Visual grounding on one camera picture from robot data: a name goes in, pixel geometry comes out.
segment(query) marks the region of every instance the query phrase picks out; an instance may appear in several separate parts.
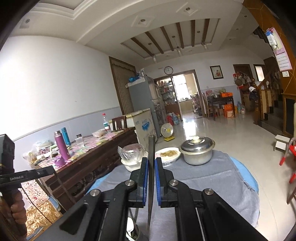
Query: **wooden ceiling beam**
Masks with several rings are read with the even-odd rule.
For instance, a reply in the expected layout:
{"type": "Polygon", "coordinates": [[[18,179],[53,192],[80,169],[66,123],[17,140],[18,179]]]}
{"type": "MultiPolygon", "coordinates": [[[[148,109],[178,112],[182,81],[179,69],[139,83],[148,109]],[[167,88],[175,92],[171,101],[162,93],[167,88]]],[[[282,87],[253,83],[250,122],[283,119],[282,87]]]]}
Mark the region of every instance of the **wooden ceiling beam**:
{"type": "Polygon", "coordinates": [[[168,45],[170,46],[170,49],[171,49],[172,51],[174,51],[174,48],[173,48],[173,46],[172,46],[172,43],[171,43],[171,41],[170,41],[170,38],[169,38],[168,33],[166,32],[165,28],[162,26],[162,27],[160,27],[160,29],[161,29],[161,31],[163,32],[163,35],[165,36],[165,39],[167,40],[167,43],[168,43],[168,45]]]}
{"type": "Polygon", "coordinates": [[[153,36],[151,35],[151,33],[149,33],[149,31],[145,32],[145,34],[148,36],[148,38],[150,38],[150,40],[152,41],[152,43],[154,43],[154,45],[157,47],[157,49],[159,50],[159,52],[161,52],[162,54],[164,53],[163,50],[161,49],[161,47],[159,46],[159,44],[156,42],[156,40],[153,38],[153,36]]]}
{"type": "Polygon", "coordinates": [[[194,47],[195,42],[195,20],[191,20],[191,46],[194,47]]]}
{"type": "Polygon", "coordinates": [[[205,19],[204,31],[202,33],[202,41],[205,42],[205,38],[207,37],[207,30],[209,28],[210,19],[205,19]]]}
{"type": "Polygon", "coordinates": [[[137,45],[139,45],[143,50],[145,50],[151,57],[153,56],[149,49],[147,49],[138,39],[132,37],[131,40],[133,40],[137,45]]]}
{"type": "Polygon", "coordinates": [[[177,30],[178,30],[178,34],[179,34],[181,48],[183,49],[184,48],[184,42],[183,42],[183,36],[182,36],[182,31],[181,31],[180,23],[176,23],[176,26],[177,26],[177,30]]]}

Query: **metal screw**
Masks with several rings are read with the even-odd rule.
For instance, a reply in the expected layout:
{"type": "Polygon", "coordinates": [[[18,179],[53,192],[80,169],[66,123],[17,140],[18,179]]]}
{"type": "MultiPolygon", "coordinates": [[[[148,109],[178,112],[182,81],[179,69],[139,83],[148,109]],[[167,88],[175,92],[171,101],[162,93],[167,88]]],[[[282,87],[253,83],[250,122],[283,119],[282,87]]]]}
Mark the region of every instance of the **metal screw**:
{"type": "Polygon", "coordinates": [[[212,188],[206,188],[205,189],[205,194],[212,195],[213,193],[214,193],[214,190],[212,188]]]}
{"type": "Polygon", "coordinates": [[[95,197],[95,196],[98,196],[100,194],[100,190],[99,189],[93,189],[89,193],[90,193],[90,195],[95,197]]]}
{"type": "Polygon", "coordinates": [[[134,181],[134,180],[126,180],[125,184],[126,184],[127,186],[132,186],[132,185],[135,184],[135,181],[134,181]]]}
{"type": "Polygon", "coordinates": [[[172,186],[177,186],[179,184],[179,181],[176,180],[176,179],[172,179],[169,181],[169,184],[172,185],[172,186]]]}

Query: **flower painting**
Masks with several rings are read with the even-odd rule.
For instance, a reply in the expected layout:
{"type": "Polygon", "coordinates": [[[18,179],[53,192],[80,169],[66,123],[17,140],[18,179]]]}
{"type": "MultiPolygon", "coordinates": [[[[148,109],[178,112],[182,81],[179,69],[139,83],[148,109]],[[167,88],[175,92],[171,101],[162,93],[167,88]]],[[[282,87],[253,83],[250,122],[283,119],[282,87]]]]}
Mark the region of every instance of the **flower painting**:
{"type": "Polygon", "coordinates": [[[210,66],[213,79],[223,79],[223,74],[220,65],[210,66]]]}

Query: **clock face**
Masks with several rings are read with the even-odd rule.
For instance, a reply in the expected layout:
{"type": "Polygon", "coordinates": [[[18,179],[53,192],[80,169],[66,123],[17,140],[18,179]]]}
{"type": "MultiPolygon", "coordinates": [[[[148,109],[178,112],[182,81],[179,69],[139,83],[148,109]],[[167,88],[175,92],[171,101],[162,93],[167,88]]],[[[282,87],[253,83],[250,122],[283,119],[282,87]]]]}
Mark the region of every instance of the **clock face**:
{"type": "Polygon", "coordinates": [[[170,75],[173,73],[173,68],[171,66],[166,66],[164,71],[165,71],[165,74],[170,75]]]}

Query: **gray refrigerator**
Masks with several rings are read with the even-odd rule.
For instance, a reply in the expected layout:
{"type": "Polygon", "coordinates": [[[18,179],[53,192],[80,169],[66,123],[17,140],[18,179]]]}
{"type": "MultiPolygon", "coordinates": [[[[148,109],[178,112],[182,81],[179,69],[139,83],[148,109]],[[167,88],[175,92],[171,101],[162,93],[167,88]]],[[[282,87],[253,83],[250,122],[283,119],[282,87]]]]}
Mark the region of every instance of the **gray refrigerator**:
{"type": "Polygon", "coordinates": [[[167,121],[165,106],[159,88],[154,84],[154,80],[148,76],[128,85],[130,85],[128,90],[134,111],[150,108],[157,137],[160,137],[160,128],[167,121]]]}

